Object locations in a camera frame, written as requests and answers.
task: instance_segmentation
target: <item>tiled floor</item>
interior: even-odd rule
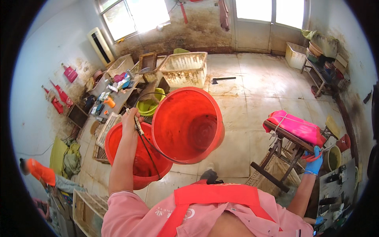
[[[295,116],[325,127],[326,117],[332,115],[340,128],[341,137],[346,133],[341,114],[330,96],[315,99],[310,91],[313,81],[306,73],[290,68],[284,57],[258,53],[213,54],[207,59],[208,79],[236,77],[234,80],[207,81],[204,90],[209,92],[220,106],[225,124],[225,139],[221,146],[205,160],[194,165],[173,165],[160,181],[136,193],[153,207],[170,195],[174,189],[198,180],[208,162],[215,164],[224,182],[245,183],[253,169],[250,163],[260,163],[268,151],[270,135],[262,127],[267,116],[276,110],[285,110]],[[82,169],[73,179],[84,185],[90,193],[108,195],[110,165],[92,159],[95,137],[87,122],[81,138]],[[343,153],[345,160],[350,151]]]

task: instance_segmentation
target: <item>orange shirt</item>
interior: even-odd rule
[[[41,165],[38,161],[35,159],[28,159],[26,161],[26,165],[28,169],[30,170],[30,173],[39,180],[42,178],[42,180],[50,185],[55,186],[55,173],[53,169],[47,168],[43,165]]]

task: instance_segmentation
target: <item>red apron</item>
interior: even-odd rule
[[[275,222],[260,206],[256,187],[240,184],[205,184],[200,180],[194,184],[174,190],[175,209],[157,237],[174,237],[176,227],[183,222],[190,204],[211,204],[232,202],[248,206],[260,218]]]

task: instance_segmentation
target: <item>window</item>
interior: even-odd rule
[[[237,17],[271,21],[271,0],[236,0]]]
[[[298,29],[303,27],[304,0],[276,0],[276,22]]]
[[[99,0],[99,7],[114,40],[170,20],[164,0]]]

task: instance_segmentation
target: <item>blue glove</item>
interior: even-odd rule
[[[323,220],[324,220],[323,217],[317,217],[317,218],[316,218],[316,223],[315,223],[315,225],[320,224]]]
[[[315,146],[314,148],[315,157],[319,156],[321,149],[318,146]],[[321,165],[323,164],[323,155],[312,162],[307,162],[307,166],[305,167],[304,174],[314,174],[318,175],[318,171],[320,170]]]

